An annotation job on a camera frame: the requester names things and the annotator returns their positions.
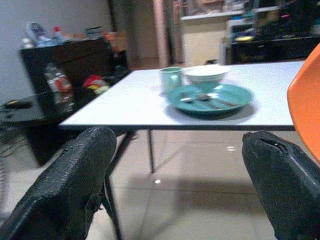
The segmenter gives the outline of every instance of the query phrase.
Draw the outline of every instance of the bowl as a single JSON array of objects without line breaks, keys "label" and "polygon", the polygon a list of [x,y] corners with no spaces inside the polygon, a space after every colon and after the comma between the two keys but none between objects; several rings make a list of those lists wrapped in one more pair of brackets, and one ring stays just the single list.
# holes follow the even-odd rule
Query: bowl
[{"label": "bowl", "polygon": [[220,66],[217,64],[192,66],[185,68],[183,75],[187,78],[191,84],[200,83],[220,83],[227,72],[229,72],[227,66]]}]

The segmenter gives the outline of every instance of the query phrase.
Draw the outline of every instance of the shelf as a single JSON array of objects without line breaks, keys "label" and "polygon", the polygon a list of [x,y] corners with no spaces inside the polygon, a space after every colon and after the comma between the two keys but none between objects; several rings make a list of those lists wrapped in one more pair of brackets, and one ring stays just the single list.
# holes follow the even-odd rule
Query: shelf
[{"label": "shelf", "polygon": [[[260,7],[257,8],[255,11],[257,13],[263,13],[263,12],[270,12],[278,10],[279,6],[268,6],[268,7]],[[209,18],[218,18],[218,17],[228,17],[228,16],[235,16],[235,15],[242,15],[245,12],[243,10],[238,11],[224,11],[224,12],[217,12],[217,13],[207,13],[202,15],[192,15],[192,16],[183,16],[180,18],[181,21],[187,21],[187,20],[196,20],[196,19],[209,19]]]}]

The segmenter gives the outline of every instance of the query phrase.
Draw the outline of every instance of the cup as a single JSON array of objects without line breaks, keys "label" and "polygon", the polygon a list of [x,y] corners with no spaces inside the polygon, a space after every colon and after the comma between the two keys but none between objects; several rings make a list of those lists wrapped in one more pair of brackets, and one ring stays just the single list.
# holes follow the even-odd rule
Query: cup
[{"label": "cup", "polygon": [[172,66],[160,70],[162,91],[167,94],[182,85],[182,67]]}]

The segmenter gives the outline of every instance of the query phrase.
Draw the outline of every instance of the tiled floor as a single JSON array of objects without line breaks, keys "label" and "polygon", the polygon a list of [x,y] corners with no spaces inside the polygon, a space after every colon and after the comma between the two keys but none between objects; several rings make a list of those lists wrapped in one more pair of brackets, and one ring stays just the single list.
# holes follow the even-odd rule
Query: tiled floor
[{"label": "tiled floor", "polygon": [[[140,131],[112,174],[126,240],[275,240],[242,160],[243,131],[153,131],[157,172],[150,174],[147,132]],[[295,132],[276,132],[302,147]],[[23,140],[5,158],[3,211],[11,211],[44,170]],[[88,240],[114,238],[104,210]]]}]

